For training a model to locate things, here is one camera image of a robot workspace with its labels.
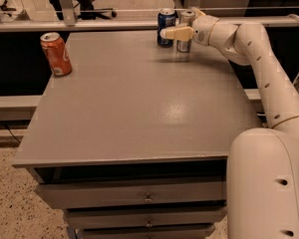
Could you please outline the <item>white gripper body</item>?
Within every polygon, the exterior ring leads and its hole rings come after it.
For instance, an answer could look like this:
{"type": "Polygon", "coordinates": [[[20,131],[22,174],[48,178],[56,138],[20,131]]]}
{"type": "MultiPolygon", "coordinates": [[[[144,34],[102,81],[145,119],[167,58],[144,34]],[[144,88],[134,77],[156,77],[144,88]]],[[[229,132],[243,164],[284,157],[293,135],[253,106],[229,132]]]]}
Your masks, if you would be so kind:
{"type": "Polygon", "coordinates": [[[210,15],[199,16],[195,19],[192,22],[193,41],[205,47],[213,46],[211,42],[211,32],[218,21],[218,18],[210,15]]]}

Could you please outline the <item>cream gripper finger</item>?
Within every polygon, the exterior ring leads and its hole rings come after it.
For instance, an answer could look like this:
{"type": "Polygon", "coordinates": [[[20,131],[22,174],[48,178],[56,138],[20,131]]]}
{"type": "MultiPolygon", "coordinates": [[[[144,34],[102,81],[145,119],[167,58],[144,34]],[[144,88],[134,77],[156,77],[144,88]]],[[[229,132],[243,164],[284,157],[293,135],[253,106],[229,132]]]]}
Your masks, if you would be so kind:
{"type": "Polygon", "coordinates": [[[193,11],[193,13],[195,14],[196,18],[199,18],[201,16],[205,16],[205,13],[202,12],[199,8],[196,7],[192,7],[191,10],[193,11]]]}
{"type": "Polygon", "coordinates": [[[191,27],[169,27],[160,31],[160,36],[164,39],[189,41],[193,38],[193,29],[191,27]]]}

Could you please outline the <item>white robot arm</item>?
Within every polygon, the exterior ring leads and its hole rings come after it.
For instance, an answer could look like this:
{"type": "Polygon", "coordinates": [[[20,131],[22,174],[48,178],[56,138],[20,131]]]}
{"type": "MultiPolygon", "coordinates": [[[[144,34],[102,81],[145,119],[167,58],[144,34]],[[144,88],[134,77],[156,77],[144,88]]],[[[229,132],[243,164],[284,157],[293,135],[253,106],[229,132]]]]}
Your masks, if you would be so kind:
{"type": "Polygon", "coordinates": [[[165,39],[192,40],[252,67],[267,128],[241,133],[227,158],[228,239],[299,239],[299,93],[259,22],[234,25],[197,10],[165,39]]]}

